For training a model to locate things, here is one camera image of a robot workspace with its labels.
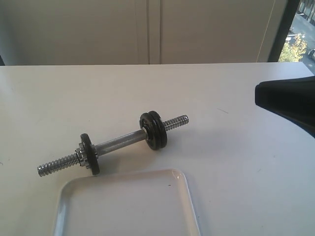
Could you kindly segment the white rectangular tray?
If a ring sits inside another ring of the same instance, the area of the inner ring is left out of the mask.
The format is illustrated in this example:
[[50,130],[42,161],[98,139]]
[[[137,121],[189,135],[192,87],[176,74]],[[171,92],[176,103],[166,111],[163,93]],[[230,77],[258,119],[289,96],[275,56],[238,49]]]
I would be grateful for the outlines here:
[[55,236],[197,236],[185,175],[176,169],[82,177],[61,190]]

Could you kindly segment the chrome threaded dumbbell bar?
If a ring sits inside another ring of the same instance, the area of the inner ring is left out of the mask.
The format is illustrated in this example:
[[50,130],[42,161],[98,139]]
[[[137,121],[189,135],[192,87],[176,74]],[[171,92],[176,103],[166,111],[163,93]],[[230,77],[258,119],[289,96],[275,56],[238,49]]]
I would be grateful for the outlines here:
[[[175,128],[184,126],[189,123],[189,118],[187,115],[181,115],[166,121],[163,121],[163,125],[165,125],[166,133]],[[146,141],[147,133],[144,129],[139,129],[132,133],[123,135],[121,137],[109,140],[107,142],[94,145],[93,146],[97,152],[97,159],[105,154],[116,151],[118,149],[130,146],[140,141]],[[67,155],[65,157],[59,158],[57,160],[53,160],[51,162],[39,165],[37,167],[37,172],[40,177],[44,177],[55,172],[61,171],[63,169],[69,168],[74,165],[80,165],[76,152],[71,155]]]

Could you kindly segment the chrome collar nut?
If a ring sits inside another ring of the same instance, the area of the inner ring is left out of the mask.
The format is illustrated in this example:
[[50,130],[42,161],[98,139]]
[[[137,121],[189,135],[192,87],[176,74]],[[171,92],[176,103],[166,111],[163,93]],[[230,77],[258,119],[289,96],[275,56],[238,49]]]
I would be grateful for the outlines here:
[[85,154],[85,149],[84,149],[83,143],[79,143],[79,146],[75,150],[75,152],[76,152],[76,155],[78,157],[80,166],[86,167],[87,160],[86,160],[86,154]]

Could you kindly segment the black window frame post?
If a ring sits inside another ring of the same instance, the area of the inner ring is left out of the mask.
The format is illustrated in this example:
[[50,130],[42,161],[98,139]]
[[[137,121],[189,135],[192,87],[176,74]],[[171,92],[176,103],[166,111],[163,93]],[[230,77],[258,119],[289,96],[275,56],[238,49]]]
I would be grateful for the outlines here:
[[299,3],[299,0],[287,1],[267,62],[278,62]]

